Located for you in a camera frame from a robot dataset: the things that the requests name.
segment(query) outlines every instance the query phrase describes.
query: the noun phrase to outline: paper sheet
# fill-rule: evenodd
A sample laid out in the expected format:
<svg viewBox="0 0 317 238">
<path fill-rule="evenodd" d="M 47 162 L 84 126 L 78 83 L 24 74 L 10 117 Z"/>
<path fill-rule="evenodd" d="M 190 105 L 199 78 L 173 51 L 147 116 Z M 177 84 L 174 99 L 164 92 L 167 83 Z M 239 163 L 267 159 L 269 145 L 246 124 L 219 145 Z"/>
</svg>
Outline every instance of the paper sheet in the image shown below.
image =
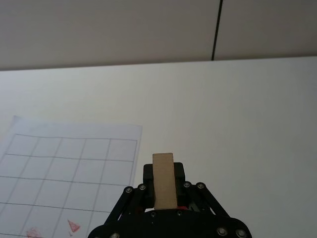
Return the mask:
<svg viewBox="0 0 317 238">
<path fill-rule="evenodd" d="M 0 237 L 86 238 L 133 185 L 141 133 L 16 117 L 0 150 Z"/>
</svg>

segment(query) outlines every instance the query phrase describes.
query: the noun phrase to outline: grid square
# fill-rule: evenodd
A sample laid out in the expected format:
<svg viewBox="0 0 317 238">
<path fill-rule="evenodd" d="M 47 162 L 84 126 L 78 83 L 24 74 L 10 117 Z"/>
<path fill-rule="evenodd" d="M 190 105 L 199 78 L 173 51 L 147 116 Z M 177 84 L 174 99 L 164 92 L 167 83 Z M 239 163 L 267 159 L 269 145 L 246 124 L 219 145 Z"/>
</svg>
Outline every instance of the grid square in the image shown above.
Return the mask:
<svg viewBox="0 0 317 238">
<path fill-rule="evenodd" d="M 92 210 L 97 190 L 98 184 L 73 183 L 65 207 Z"/>
<path fill-rule="evenodd" d="M 1 233 L 19 235 L 31 208 L 28 205 L 7 204 L 0 217 Z"/>
<path fill-rule="evenodd" d="M 63 207 L 70 182 L 44 181 L 36 205 Z"/>
<path fill-rule="evenodd" d="M 90 211 L 63 209 L 53 238 L 65 238 L 69 237 L 70 234 L 76 234 L 74 237 L 85 238 L 87 234 L 90 215 Z M 80 226 L 79 230 L 77 230 L 76 233 L 73 233 L 71 231 L 68 221 L 74 222 L 75 224 Z"/>
<path fill-rule="evenodd" d="M 0 163 L 0 176 L 19 177 L 28 159 L 28 156 L 5 155 Z"/>
<path fill-rule="evenodd" d="M 34 204 L 37 194 L 40 191 L 42 180 L 19 179 L 9 203 Z"/>
<path fill-rule="evenodd" d="M 80 160 L 74 181 L 99 183 L 103 167 L 102 160 Z"/>
<path fill-rule="evenodd" d="M 34 156 L 54 156 L 58 145 L 60 143 L 60 138 L 40 138 L 39 143 L 34 149 Z"/>
<path fill-rule="evenodd" d="M 124 186 L 101 184 L 94 210 L 111 212 L 123 193 L 123 189 Z"/>
<path fill-rule="evenodd" d="M 134 140 L 111 140 L 107 159 L 133 161 L 136 145 Z"/>
<path fill-rule="evenodd" d="M 41 237 L 52 237 L 60 212 L 61 208 L 33 207 L 22 235 L 26 236 L 30 228 L 37 227 Z"/>
<path fill-rule="evenodd" d="M 56 157 L 80 159 L 85 139 L 65 139 L 63 138 L 58 148 Z"/>
<path fill-rule="evenodd" d="M 47 179 L 71 181 L 76 172 L 78 160 L 54 158 Z"/>
<path fill-rule="evenodd" d="M 90 233 L 94 228 L 103 225 L 109 214 L 109 212 L 93 212 L 88 233 Z"/>
<path fill-rule="evenodd" d="M 128 186 L 132 173 L 132 162 L 106 161 L 101 183 L 111 183 Z"/>
<path fill-rule="evenodd" d="M 82 158 L 105 160 L 109 142 L 108 139 L 87 139 Z"/>
<path fill-rule="evenodd" d="M 38 140 L 37 137 L 15 135 L 7 153 L 15 155 L 31 155 Z"/>
<path fill-rule="evenodd" d="M 31 157 L 21 177 L 28 179 L 44 179 L 52 158 Z"/>
<path fill-rule="evenodd" d="M 8 202 L 17 180 L 17 178 L 0 178 L 0 202 Z"/>
</svg>

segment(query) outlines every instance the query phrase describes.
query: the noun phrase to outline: red stamp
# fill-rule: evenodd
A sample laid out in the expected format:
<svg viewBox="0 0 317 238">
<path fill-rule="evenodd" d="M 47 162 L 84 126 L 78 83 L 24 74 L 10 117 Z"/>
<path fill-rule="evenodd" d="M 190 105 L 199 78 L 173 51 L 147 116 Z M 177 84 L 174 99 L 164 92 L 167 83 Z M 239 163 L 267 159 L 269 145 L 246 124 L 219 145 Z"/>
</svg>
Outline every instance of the red stamp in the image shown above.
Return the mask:
<svg viewBox="0 0 317 238">
<path fill-rule="evenodd" d="M 26 232 L 26 236 L 28 238 L 42 238 L 41 233 L 39 232 L 37 227 L 32 227 Z"/>
<path fill-rule="evenodd" d="M 74 223 L 74 222 L 71 222 L 70 220 L 68 220 L 68 223 L 69 223 L 69 226 L 70 226 L 70 229 L 72 232 L 76 232 L 79 230 L 80 228 L 80 225 Z"/>
</svg>

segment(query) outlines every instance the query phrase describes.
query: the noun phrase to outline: drawn grid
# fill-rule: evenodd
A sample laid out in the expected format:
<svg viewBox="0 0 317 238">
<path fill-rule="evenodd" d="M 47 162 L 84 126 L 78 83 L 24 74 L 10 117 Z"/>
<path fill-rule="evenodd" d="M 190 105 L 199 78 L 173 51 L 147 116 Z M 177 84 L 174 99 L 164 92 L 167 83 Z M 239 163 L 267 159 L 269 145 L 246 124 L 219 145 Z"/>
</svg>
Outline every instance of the drawn grid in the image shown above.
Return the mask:
<svg viewBox="0 0 317 238">
<path fill-rule="evenodd" d="M 129 139 L 15 134 L 0 160 L 0 237 L 87 237 L 131 185 L 136 148 Z"/>
</svg>

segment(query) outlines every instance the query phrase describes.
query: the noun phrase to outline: wooden block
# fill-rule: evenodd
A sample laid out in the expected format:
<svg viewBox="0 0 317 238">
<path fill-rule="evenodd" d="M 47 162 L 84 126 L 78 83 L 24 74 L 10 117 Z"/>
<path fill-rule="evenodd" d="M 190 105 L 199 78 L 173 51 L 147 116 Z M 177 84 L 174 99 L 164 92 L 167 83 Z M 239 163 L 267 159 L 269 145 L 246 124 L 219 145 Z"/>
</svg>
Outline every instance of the wooden block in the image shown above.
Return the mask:
<svg viewBox="0 0 317 238">
<path fill-rule="evenodd" d="M 173 153 L 153 154 L 154 209 L 177 208 Z"/>
</svg>

